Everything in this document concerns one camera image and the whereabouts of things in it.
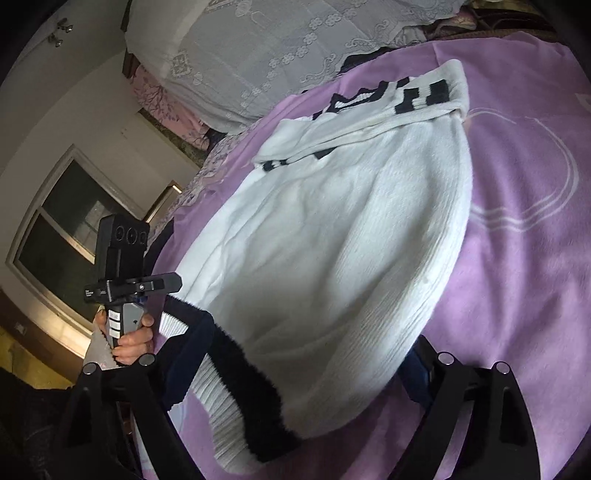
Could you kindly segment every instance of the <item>pink floral bedsheet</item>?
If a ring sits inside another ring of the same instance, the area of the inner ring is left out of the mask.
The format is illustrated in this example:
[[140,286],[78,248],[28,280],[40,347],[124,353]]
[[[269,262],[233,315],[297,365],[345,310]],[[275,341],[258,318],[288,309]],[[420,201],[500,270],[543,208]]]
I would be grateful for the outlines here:
[[176,101],[143,66],[138,66],[131,86],[139,104],[164,127],[200,150],[207,150],[209,127]]

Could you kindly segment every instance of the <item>window frame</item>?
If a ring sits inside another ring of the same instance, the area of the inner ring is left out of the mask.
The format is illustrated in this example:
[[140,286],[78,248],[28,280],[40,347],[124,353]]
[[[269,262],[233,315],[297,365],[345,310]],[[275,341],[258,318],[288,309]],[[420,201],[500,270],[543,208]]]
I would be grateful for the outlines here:
[[[141,219],[145,212],[125,193],[123,193],[113,182],[111,182],[75,145],[71,145],[64,155],[58,160],[57,164],[52,168],[47,178],[35,194],[33,201],[29,205],[25,216],[23,217],[17,234],[12,240],[12,245],[8,253],[6,264],[8,268],[14,273],[20,282],[29,290],[42,304],[48,307],[59,318],[66,321],[68,324],[75,327],[82,332],[88,332],[90,329],[90,322],[82,315],[72,309],[64,301],[60,300],[47,287],[45,287],[39,280],[31,274],[27,268],[20,263],[19,256],[27,241],[29,233],[33,228],[33,224],[41,215],[51,227],[64,239],[71,247],[73,247],[80,255],[85,257],[88,261],[94,264],[94,255],[92,255],[86,248],[78,243],[69,233],[67,233],[43,208],[43,203],[49,196],[51,190],[60,179],[61,175],[66,171],[68,166],[73,162],[77,162],[79,166],[97,182],[100,187],[107,192],[116,202],[118,202],[125,210],[137,219]],[[82,295],[83,285],[80,286],[80,294]]]

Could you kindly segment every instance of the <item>camera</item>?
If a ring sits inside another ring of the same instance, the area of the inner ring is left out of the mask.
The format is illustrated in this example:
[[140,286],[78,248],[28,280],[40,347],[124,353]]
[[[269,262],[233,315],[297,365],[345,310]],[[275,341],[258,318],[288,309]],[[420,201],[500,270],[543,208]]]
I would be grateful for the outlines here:
[[122,213],[104,217],[99,223],[97,283],[85,287],[84,298],[88,303],[105,306],[107,341],[112,348],[120,337],[141,327],[148,295],[175,293],[183,286],[176,273],[144,276],[149,232],[149,224]]

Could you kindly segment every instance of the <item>gray cloth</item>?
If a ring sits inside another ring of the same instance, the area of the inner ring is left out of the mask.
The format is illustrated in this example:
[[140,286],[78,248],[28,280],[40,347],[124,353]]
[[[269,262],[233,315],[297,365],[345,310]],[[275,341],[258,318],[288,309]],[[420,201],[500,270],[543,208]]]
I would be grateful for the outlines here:
[[[182,1],[175,3],[177,16],[187,15]],[[288,95],[334,78],[351,54],[425,41],[411,25],[452,17],[462,3],[212,0],[188,28],[171,18],[173,7],[152,4],[146,13],[147,5],[134,11],[134,4],[126,39],[130,52],[200,119],[235,134]]]

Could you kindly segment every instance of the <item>window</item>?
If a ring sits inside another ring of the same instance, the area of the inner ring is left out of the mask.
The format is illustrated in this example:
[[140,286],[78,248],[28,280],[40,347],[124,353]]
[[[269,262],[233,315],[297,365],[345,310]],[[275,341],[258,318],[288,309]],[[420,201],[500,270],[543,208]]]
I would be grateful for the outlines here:
[[82,292],[96,281],[99,222],[124,212],[136,218],[142,213],[72,147],[35,198],[12,265],[59,316],[81,324],[92,321],[97,306],[85,303]]

